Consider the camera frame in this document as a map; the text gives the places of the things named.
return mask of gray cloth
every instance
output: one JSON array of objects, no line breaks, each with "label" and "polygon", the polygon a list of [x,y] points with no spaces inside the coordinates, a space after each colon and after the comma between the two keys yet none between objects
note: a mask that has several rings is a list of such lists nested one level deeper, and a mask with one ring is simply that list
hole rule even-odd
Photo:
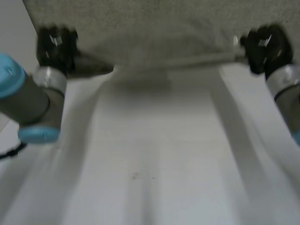
[{"label": "gray cloth", "polygon": [[128,67],[173,67],[234,60],[233,37],[204,18],[139,23],[99,37],[88,53]]}]

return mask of white table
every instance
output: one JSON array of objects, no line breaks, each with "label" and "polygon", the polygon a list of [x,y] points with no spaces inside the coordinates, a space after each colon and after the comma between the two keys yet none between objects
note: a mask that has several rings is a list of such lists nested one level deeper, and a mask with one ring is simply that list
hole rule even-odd
[{"label": "white table", "polygon": [[[199,68],[70,82],[61,141],[5,162],[3,224],[298,224],[298,190],[271,159],[280,149],[268,149],[280,143],[254,117],[268,110],[259,104],[268,92],[242,67],[221,73],[236,96],[244,81],[255,91],[247,82],[230,99],[216,70]],[[298,149],[271,109],[264,122],[287,146],[275,159],[296,174]],[[11,122],[0,142],[16,131]]]}]

